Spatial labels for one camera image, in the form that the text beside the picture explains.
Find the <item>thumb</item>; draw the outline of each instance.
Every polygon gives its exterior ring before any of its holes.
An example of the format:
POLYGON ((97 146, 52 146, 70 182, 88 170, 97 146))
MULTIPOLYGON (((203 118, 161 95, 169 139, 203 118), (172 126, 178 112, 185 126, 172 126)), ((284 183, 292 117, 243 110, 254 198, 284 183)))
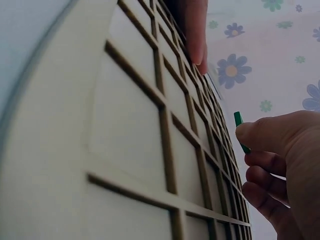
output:
POLYGON ((240 143, 254 151, 286 157, 300 136, 315 126, 320 126, 319 113, 297 111, 243 123, 236 128, 235 134, 240 143))

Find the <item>wooden frame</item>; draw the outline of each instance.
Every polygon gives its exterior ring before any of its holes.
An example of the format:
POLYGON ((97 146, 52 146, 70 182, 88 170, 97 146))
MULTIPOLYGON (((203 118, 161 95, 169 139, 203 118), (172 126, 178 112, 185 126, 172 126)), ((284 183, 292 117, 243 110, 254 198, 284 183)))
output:
POLYGON ((223 239, 218 231, 217 226, 219 225, 224 226, 224 239, 250 240, 252 237, 249 215, 245 198, 241 192, 239 169, 222 110, 208 80, 201 76, 197 68, 190 63, 183 44, 185 42, 184 36, 170 15, 170 11, 161 0, 148 0, 150 5, 146 4, 146 0, 137 0, 151 19, 151 32, 147 31, 139 22, 138 17, 126 4, 128 1, 118 0, 118 6, 153 49, 155 85, 151 85, 144 73, 139 72, 131 61, 126 59, 117 47, 117 42, 111 36, 107 38, 104 50, 105 54, 111 56, 158 107, 167 192, 152 191, 145 188, 143 184, 135 182, 130 176, 121 175, 120 173, 115 174, 111 169, 101 170, 94 161, 92 162, 92 167, 87 169, 87 180, 92 184, 132 199, 169 210, 173 239, 184 240, 187 238, 186 217, 190 216, 207 221, 210 239, 223 239), (168 31, 164 30, 164 26, 160 22, 166 24, 172 36, 167 35, 168 31), (161 35, 171 48, 174 56, 176 56, 178 70, 172 66, 170 59, 164 54, 158 42, 161 35), (172 111, 172 106, 168 101, 168 93, 166 92, 164 69, 168 70, 184 93, 190 126, 183 123, 172 111), (190 92, 190 83, 186 79, 187 76, 190 77, 192 84, 196 88, 199 101, 195 100, 190 92), (200 116, 204 123, 208 147, 205 146, 202 140, 203 136, 200 136, 196 114, 200 116), (177 163, 173 154, 172 128, 177 128, 194 146, 204 206, 199 206, 179 197, 177 163), (219 153, 222 162, 218 161, 217 153, 219 153), (218 188, 216 193, 210 192, 207 165, 216 174, 218 188), (222 214, 213 210, 211 194, 219 194, 222 214), (227 201, 230 201, 231 208, 228 207, 227 201))

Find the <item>orange flower center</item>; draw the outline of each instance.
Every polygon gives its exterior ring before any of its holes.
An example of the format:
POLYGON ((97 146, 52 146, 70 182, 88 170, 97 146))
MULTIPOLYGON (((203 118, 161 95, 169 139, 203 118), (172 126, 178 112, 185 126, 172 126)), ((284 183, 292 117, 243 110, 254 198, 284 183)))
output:
POLYGON ((232 34, 233 36, 237 36, 237 35, 238 35, 238 31, 237 31, 237 30, 233 30, 233 31, 231 32, 231 34, 232 34))
POLYGON ((238 73, 238 69, 231 65, 231 66, 227 66, 225 68, 225 74, 228 76, 228 77, 235 77, 238 73))

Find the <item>hand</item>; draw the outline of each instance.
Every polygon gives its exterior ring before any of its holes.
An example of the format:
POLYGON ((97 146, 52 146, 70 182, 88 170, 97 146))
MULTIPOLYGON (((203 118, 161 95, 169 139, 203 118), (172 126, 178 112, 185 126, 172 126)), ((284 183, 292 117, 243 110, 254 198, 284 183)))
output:
POLYGON ((167 0, 173 16, 185 34, 191 61, 201 74, 208 71, 206 18, 208 0, 167 0))
POLYGON ((320 113, 298 111, 243 123, 236 136, 253 150, 245 156, 250 167, 243 194, 273 225, 277 239, 319 240, 320 113))

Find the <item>green flower print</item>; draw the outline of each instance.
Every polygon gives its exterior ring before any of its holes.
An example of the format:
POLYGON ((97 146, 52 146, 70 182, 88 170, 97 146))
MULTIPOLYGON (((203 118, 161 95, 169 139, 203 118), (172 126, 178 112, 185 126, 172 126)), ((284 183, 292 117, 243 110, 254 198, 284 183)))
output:
POLYGON ((282 22, 279 22, 277 26, 280 29, 287 29, 287 28, 291 28, 292 24, 294 24, 292 21, 282 21, 282 22))
POLYGON ((261 0, 264 4, 265 9, 270 9, 271 12, 274 12, 276 9, 281 9, 281 4, 284 3, 284 0, 261 0))
POLYGON ((302 63, 304 63, 306 61, 306 58, 304 57, 304 56, 297 56, 296 58, 295 58, 295 62, 297 63, 297 64, 302 64, 302 63))
POLYGON ((209 22, 209 28, 211 29, 216 29, 218 27, 218 22, 217 21, 214 21, 212 20, 211 22, 209 22))
POLYGON ((261 111, 265 113, 271 111, 271 108, 272 108, 271 101, 268 101, 268 100, 262 101, 260 104, 260 108, 261 108, 261 111))

